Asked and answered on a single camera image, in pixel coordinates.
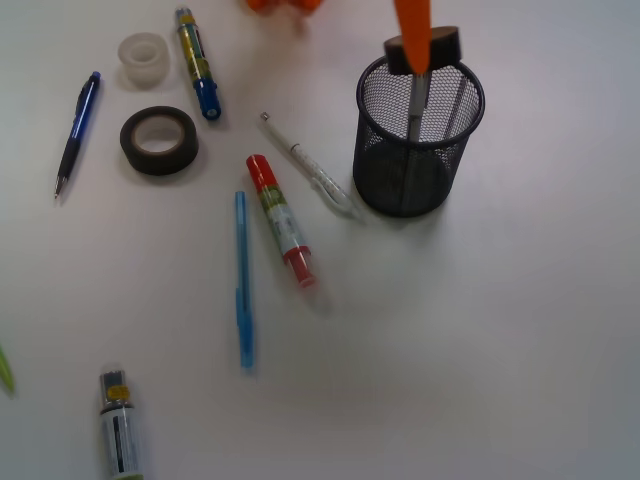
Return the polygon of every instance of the red glue stick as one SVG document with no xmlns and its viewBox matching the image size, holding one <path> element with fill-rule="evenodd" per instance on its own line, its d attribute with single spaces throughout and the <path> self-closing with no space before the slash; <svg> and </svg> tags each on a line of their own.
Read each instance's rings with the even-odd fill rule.
<svg viewBox="0 0 640 480">
<path fill-rule="evenodd" d="M 293 269 L 298 285 L 302 288 L 313 285 L 316 278 L 311 271 L 311 250 L 300 233 L 269 162 L 263 155 L 251 155 L 247 159 L 247 167 L 284 263 Z"/>
</svg>

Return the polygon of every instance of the pen holder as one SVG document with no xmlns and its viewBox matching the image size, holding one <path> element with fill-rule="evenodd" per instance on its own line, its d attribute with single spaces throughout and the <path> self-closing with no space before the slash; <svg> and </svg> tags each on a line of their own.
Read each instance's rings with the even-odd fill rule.
<svg viewBox="0 0 640 480">
<path fill-rule="evenodd" d="M 382 57 L 358 82 L 353 180 L 362 199 L 386 215 L 415 217 L 444 202 L 484 114 L 482 86 L 465 65 L 430 77 L 419 141 L 407 139 L 411 75 L 390 74 Z"/>
</svg>

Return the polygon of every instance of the orange object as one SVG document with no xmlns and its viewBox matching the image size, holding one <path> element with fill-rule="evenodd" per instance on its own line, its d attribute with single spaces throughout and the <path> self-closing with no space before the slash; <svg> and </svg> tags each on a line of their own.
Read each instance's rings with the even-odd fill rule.
<svg viewBox="0 0 640 480">
<path fill-rule="evenodd" d="M 279 3 L 290 3 L 307 13 L 311 13 L 320 6 L 322 0 L 247 0 L 249 8 L 256 12 Z"/>
<path fill-rule="evenodd" d="M 416 74 L 429 68 L 431 55 L 431 0 L 395 0 L 404 50 Z"/>
</svg>

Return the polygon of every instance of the blue pen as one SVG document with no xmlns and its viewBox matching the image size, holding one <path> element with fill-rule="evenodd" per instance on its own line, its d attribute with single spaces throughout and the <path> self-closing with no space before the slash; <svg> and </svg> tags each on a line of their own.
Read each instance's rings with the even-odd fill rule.
<svg viewBox="0 0 640 480">
<path fill-rule="evenodd" d="M 238 250 L 238 288 L 236 289 L 236 321 L 240 337 L 240 364 L 253 367 L 253 315 L 249 286 L 249 253 L 247 240 L 247 205 L 244 192 L 236 192 L 236 241 Z"/>
<path fill-rule="evenodd" d="M 89 77 L 89 80 L 84 84 L 80 95 L 78 95 L 78 103 L 76 104 L 76 116 L 73 119 L 73 127 L 71 128 L 71 134 L 69 140 L 67 140 L 67 146 L 64 148 L 62 154 L 62 161 L 60 162 L 60 169 L 58 170 L 58 177 L 56 178 L 56 188 L 53 197 L 58 198 L 62 187 L 69 180 L 73 165 L 76 163 L 78 152 L 80 151 L 80 145 L 82 144 L 82 136 L 87 129 L 87 123 L 89 123 L 89 115 L 91 114 L 91 108 L 95 103 L 98 88 L 100 87 L 100 74 L 93 72 Z"/>
</svg>

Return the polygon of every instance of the clear tape roll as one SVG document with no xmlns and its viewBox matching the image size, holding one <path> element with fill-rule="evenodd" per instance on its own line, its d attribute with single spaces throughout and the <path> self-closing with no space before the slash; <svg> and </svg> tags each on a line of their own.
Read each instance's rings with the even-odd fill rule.
<svg viewBox="0 0 640 480">
<path fill-rule="evenodd" d="M 155 33 L 136 33 L 125 38 L 118 57 L 129 80 L 141 87 L 160 83 L 169 71 L 167 42 Z"/>
</svg>

